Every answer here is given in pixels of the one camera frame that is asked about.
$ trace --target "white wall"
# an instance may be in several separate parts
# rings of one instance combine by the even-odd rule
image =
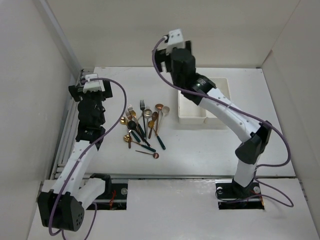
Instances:
[[[151,66],[169,30],[199,67],[257,67],[299,0],[48,0],[83,67]]]
[[[320,1],[301,0],[262,66],[320,232]]]
[[[28,236],[71,72],[32,0],[0,0],[0,239]]]

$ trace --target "black fork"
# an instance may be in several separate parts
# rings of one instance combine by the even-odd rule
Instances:
[[[146,133],[146,121],[145,121],[145,114],[144,114],[144,110],[146,109],[145,106],[145,100],[140,100],[140,110],[142,111],[142,118],[143,118],[143,127],[144,127],[144,132]]]

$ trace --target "white plastic container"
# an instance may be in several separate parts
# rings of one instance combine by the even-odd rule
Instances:
[[[230,99],[230,91],[228,80],[226,78],[209,78],[216,84],[216,87]],[[178,117],[180,124],[209,124],[214,125],[217,128],[225,126],[215,115],[211,112],[195,105],[192,101],[185,98],[181,92],[178,92]]]

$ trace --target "screw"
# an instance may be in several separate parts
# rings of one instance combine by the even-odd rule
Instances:
[[[258,186],[255,186],[255,187],[253,188],[253,191],[254,191],[256,194],[261,193],[260,187],[258,187]]]
[[[127,193],[128,193],[128,189],[126,189],[125,187],[121,189],[122,195],[127,195]]]
[[[221,186],[218,186],[217,188],[216,188],[216,193],[217,194],[222,194],[223,193],[223,188],[221,187]]]

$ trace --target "white table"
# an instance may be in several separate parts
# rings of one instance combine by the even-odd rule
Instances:
[[[99,210],[88,240],[319,240],[297,179],[264,179],[284,191],[294,208],[263,198],[265,210],[218,210],[213,179],[130,180],[127,210]],[[54,181],[46,180],[47,191]],[[261,185],[261,191],[284,197]],[[86,211],[78,232],[82,240],[94,211]],[[59,240],[49,236],[37,209],[28,240]]]
[[[136,144],[128,149],[123,136],[127,129],[117,125],[104,138],[98,154],[89,165],[87,173],[161,176],[233,176],[238,159],[235,149],[240,141],[229,129],[212,129],[207,124],[182,125],[178,120],[178,92],[166,85],[152,67],[96,67],[99,77],[118,81],[126,89],[128,104],[137,115],[141,114],[139,102],[154,111],[155,104],[170,107],[161,126],[160,137],[166,145],[162,150],[157,139],[150,144],[160,154],[159,159],[135,152],[144,150]],[[244,111],[270,121],[279,128],[278,118],[261,69],[198,68],[197,72],[209,78],[227,78],[231,100]],[[112,84],[113,97],[103,102],[106,108],[104,127],[108,129],[118,118],[124,104],[122,91]],[[279,164],[287,159],[287,152],[276,133],[259,163]],[[285,167],[261,168],[258,176],[295,176],[292,164]]]

